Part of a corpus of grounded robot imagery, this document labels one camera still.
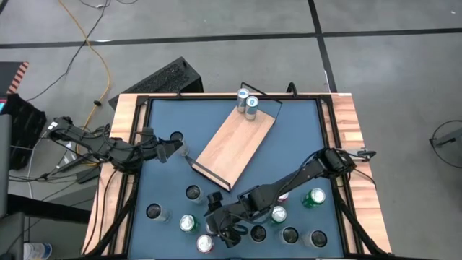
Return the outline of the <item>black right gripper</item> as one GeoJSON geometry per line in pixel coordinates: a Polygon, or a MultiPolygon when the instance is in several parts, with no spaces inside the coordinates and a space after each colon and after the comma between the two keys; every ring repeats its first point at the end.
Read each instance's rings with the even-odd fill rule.
{"type": "MultiPolygon", "coordinates": [[[[208,195],[206,223],[213,235],[219,235],[222,230],[240,221],[241,203],[222,205],[222,200],[220,191],[208,195]]],[[[227,248],[233,248],[241,241],[241,234],[236,230],[225,230],[224,241],[227,248]]]]}

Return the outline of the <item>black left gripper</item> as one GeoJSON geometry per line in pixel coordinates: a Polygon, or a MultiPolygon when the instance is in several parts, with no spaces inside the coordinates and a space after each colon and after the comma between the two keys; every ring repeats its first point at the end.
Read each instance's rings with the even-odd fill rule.
{"type": "MultiPolygon", "coordinates": [[[[174,148],[180,148],[183,146],[183,142],[179,139],[169,140],[167,142],[171,144],[174,148]]],[[[178,153],[178,149],[167,149],[164,147],[165,142],[162,139],[159,139],[152,145],[153,158],[159,160],[161,163],[166,163],[175,153],[178,153]]]]}

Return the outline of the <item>green Sprite can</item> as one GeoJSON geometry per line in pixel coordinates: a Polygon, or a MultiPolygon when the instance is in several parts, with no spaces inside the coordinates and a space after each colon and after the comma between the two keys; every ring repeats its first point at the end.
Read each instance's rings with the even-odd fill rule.
{"type": "Polygon", "coordinates": [[[273,225],[282,224],[287,219],[287,211],[282,206],[275,206],[271,213],[271,223],[273,225]]]}
{"type": "Polygon", "coordinates": [[[200,229],[200,222],[192,214],[185,214],[179,222],[180,229],[184,233],[195,233],[200,229]]]}
{"type": "Polygon", "coordinates": [[[324,203],[326,194],[321,188],[313,188],[302,198],[302,205],[306,208],[313,208],[324,203]]]}

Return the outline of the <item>white Celsius can orange print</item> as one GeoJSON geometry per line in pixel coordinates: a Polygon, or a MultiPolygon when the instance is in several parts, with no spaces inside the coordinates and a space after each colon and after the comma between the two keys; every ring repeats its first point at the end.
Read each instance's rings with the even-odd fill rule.
{"type": "Polygon", "coordinates": [[[180,131],[175,131],[170,135],[170,139],[172,141],[179,141],[181,143],[181,146],[176,150],[176,152],[181,155],[182,157],[185,157],[189,153],[189,148],[188,145],[185,141],[185,138],[183,134],[180,131]]]}

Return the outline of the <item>white yellow Celsius can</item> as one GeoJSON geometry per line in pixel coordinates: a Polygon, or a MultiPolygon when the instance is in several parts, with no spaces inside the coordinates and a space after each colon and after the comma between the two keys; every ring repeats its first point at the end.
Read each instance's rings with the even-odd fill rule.
{"type": "Polygon", "coordinates": [[[266,228],[262,225],[254,225],[249,232],[250,240],[254,243],[262,243],[266,240],[266,228]]]}

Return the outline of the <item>white Celsius Arctic Vibe can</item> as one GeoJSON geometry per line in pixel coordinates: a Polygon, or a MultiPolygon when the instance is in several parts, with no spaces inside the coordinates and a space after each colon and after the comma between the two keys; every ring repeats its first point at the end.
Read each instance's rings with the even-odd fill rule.
{"type": "Polygon", "coordinates": [[[204,192],[197,185],[190,185],[186,188],[186,197],[190,202],[195,204],[203,204],[206,201],[204,192]]]}

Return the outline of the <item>tall white can black lid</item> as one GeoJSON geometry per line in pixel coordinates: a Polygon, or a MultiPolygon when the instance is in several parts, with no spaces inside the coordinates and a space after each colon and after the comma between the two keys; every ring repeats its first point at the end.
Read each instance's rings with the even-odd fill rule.
{"type": "Polygon", "coordinates": [[[283,244],[294,244],[298,242],[299,233],[296,228],[287,226],[282,227],[276,232],[276,236],[279,242],[283,244]]]}
{"type": "Polygon", "coordinates": [[[321,230],[306,232],[301,239],[305,246],[312,248],[323,248],[328,242],[326,234],[321,230]]]}
{"type": "Polygon", "coordinates": [[[166,207],[153,203],[146,208],[146,216],[154,221],[167,222],[171,217],[171,213],[166,207]]]}

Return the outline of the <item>black power adapter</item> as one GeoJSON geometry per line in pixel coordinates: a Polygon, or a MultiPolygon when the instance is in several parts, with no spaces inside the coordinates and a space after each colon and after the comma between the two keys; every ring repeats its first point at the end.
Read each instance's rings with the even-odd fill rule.
{"type": "Polygon", "coordinates": [[[81,172],[78,172],[76,174],[76,181],[78,184],[83,184],[99,176],[100,176],[100,166],[95,166],[93,168],[89,168],[81,172]]]}

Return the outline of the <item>black floor beam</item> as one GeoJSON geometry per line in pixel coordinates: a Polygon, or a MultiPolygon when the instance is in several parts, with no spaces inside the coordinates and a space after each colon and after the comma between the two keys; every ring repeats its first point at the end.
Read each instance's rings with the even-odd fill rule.
{"type": "Polygon", "coordinates": [[[82,224],[88,223],[91,216],[89,210],[9,194],[6,213],[11,215],[18,212],[30,217],[82,224]]]}

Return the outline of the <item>black plastic crate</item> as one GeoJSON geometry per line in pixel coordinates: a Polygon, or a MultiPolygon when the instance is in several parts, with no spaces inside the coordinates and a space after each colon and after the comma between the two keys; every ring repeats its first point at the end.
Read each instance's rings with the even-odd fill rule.
{"type": "Polygon", "coordinates": [[[9,169],[20,170],[27,166],[47,118],[18,94],[0,96],[0,115],[4,114],[12,118],[9,169]]]}

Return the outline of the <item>orange black striped panel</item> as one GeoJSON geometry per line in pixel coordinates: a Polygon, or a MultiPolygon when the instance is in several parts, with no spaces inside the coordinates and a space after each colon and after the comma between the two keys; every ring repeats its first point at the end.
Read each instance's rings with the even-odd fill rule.
{"type": "Polygon", "coordinates": [[[27,61],[0,61],[0,95],[16,94],[28,67],[27,61]]]}

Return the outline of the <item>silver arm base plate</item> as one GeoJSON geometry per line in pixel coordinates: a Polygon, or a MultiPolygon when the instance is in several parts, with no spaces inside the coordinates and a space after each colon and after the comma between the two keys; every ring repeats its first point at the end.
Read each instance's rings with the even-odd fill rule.
{"type": "Polygon", "coordinates": [[[376,151],[368,149],[359,149],[355,152],[355,155],[360,157],[363,161],[369,161],[372,157],[376,155],[376,151]]]}

